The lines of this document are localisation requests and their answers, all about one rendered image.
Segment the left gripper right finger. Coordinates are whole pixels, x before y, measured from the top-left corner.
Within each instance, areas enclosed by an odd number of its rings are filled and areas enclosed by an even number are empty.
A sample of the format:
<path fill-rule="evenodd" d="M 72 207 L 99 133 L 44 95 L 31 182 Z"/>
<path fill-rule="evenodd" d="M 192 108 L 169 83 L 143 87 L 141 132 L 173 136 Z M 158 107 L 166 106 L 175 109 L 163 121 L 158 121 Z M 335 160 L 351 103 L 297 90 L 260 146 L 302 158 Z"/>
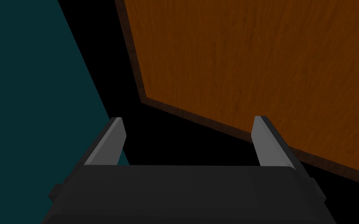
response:
<path fill-rule="evenodd" d="M 255 116 L 251 138 L 261 166 L 304 167 L 266 116 Z"/>

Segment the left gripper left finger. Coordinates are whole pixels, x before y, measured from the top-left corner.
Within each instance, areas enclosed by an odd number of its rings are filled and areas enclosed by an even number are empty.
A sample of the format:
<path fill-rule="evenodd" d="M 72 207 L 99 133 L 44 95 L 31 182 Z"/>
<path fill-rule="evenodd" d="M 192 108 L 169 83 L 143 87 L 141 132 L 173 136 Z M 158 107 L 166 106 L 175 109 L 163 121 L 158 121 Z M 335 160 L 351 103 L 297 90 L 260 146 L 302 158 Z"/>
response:
<path fill-rule="evenodd" d="M 84 165 L 117 165 L 126 139 L 126 131 L 121 117 L 116 117 L 108 125 L 107 131 L 97 142 Z"/>

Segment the brown wooden table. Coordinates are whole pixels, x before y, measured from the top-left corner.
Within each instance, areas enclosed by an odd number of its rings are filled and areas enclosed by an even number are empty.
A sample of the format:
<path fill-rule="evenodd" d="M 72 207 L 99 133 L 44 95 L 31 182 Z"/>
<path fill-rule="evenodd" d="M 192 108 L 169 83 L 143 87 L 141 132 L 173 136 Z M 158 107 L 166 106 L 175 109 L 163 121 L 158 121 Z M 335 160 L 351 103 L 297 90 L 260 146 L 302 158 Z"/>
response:
<path fill-rule="evenodd" d="M 359 0 L 114 0 L 142 103 L 359 182 Z"/>

